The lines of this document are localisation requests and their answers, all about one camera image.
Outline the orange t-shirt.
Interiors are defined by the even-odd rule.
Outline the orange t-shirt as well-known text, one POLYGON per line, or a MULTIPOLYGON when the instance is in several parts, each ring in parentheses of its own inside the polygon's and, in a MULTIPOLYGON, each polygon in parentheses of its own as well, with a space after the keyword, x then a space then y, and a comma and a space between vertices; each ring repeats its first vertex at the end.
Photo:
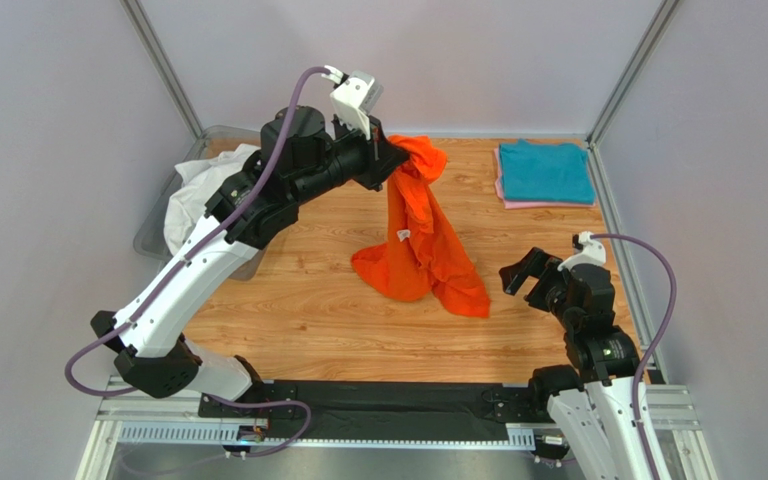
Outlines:
POLYGON ((389 299, 413 302, 432 294, 454 315, 489 317, 485 283, 431 189, 447 154, 427 136, 392 135, 389 141, 408 160, 386 182, 386 241, 354 253, 353 270, 389 299))

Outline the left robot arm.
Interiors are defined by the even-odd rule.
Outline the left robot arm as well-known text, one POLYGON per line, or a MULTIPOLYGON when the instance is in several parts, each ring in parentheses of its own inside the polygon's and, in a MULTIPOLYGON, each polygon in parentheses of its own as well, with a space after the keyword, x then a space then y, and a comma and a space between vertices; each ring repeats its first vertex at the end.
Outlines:
POLYGON ((184 390, 242 397, 253 384, 252 369, 187 339, 189 321, 226 279, 298 221, 303 205, 350 181, 378 191, 409 158, 378 119, 370 133, 336 125, 330 135, 312 107, 281 110, 260 136, 260 149, 208 198, 181 249, 149 286, 126 307, 92 319, 131 389, 153 398, 184 390))

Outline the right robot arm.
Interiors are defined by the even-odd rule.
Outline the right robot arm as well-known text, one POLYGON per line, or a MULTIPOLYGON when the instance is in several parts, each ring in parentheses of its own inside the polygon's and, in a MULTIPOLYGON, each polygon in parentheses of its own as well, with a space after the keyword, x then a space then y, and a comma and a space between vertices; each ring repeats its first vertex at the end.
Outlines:
POLYGON ((535 279, 527 304, 551 314, 564 330, 568 364, 535 370, 529 388, 586 478, 668 479, 637 375, 638 350, 615 323, 616 291, 605 261, 601 244, 565 260, 534 247, 500 269, 508 295, 535 279))

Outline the folded pink t-shirt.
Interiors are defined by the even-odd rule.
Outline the folded pink t-shirt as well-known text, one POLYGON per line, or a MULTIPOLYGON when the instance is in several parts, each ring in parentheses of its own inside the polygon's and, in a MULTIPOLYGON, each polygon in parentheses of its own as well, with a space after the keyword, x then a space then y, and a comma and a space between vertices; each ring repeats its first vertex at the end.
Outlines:
POLYGON ((494 182, 494 188, 496 196, 502 201, 503 207, 506 210, 515 209, 529 209, 529 208, 593 208, 597 206, 597 202, 592 203, 571 203, 571 202, 550 202, 550 201, 516 201, 507 200, 504 195, 504 189, 502 185, 502 165, 500 160, 499 148, 493 150, 494 158, 496 162, 496 180, 494 182))

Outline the folded blue t-shirt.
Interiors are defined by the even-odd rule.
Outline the folded blue t-shirt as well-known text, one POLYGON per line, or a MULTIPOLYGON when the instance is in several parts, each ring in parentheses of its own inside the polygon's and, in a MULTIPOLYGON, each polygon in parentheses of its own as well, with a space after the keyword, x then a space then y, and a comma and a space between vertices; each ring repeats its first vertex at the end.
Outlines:
POLYGON ((596 200, 588 155, 575 143, 501 143, 497 159, 505 201, 592 205, 596 200))

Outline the white t-shirt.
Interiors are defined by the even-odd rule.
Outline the white t-shirt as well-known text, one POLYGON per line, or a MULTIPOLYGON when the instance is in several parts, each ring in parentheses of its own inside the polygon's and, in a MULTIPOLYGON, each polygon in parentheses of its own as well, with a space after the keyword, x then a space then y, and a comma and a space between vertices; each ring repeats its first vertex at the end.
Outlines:
POLYGON ((207 200, 229 176, 242 170, 245 161, 256 150, 258 147, 243 143, 235 150, 221 152, 213 158, 186 161, 175 166, 182 184, 169 197, 163 225, 164 240, 171 255, 183 247, 204 215, 207 200))

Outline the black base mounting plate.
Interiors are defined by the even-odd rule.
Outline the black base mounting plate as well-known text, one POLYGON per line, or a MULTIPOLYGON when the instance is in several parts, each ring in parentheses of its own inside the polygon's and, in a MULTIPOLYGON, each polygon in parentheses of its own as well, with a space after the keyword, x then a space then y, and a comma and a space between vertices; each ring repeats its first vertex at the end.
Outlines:
POLYGON ((548 424, 527 387, 496 383, 348 382, 275 380, 241 400, 259 410, 233 409, 202 399, 202 418, 254 419, 266 436, 287 438, 312 410, 305 440, 497 441, 509 423, 548 424))

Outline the clear plastic bin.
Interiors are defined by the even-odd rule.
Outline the clear plastic bin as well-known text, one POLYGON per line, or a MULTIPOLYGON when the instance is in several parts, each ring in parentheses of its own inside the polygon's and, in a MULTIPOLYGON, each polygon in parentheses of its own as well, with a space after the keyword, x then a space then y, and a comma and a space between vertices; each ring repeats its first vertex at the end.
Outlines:
MULTIPOLYGON (((204 130, 178 163, 213 158, 223 151, 235 150, 242 143, 259 146, 260 131, 214 125, 204 130)), ((163 232, 168 200, 181 186, 182 177, 171 167, 158 199, 133 240, 133 248, 137 253, 159 260, 163 265, 172 259, 163 232)))

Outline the aluminium frame rail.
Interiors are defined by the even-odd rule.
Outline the aluminium frame rail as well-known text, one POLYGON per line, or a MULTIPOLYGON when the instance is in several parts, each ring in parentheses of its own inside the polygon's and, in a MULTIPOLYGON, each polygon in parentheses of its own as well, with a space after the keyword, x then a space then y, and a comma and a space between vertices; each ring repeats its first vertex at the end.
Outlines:
MULTIPOLYGON (((677 385, 645 388, 651 422, 671 473, 668 479, 715 478, 716 471, 688 390, 677 385)), ((299 447, 524 451, 536 462, 557 467, 569 463, 579 466, 552 420, 548 424, 509 423, 506 439, 497 441, 305 440, 302 436, 312 421, 312 410, 303 404, 305 420, 298 431, 287 438, 269 439, 267 425, 254 419, 200 417, 202 399, 212 400, 193 392, 167 399, 154 399, 143 393, 105 399, 99 407, 93 436, 112 444, 212 444, 236 450, 288 442, 299 447)))

